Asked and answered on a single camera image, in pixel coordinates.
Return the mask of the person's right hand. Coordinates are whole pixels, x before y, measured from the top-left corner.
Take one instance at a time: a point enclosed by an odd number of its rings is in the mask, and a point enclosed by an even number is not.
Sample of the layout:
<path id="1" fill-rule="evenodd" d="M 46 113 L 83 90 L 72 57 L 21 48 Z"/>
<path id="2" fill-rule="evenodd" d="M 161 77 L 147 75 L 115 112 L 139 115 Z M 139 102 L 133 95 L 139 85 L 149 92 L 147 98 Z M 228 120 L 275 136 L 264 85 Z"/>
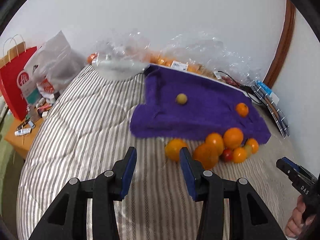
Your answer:
<path id="1" fill-rule="evenodd" d="M 305 203 L 303 201 L 303 196 L 300 195 L 297 198 L 297 206 L 293 209 L 292 215 L 289 218 L 284 233 L 289 238 L 297 238 L 303 231 L 303 227 L 310 225 L 316 215 L 310 216 L 305 222 L 303 222 L 302 215 L 306 209 Z"/>

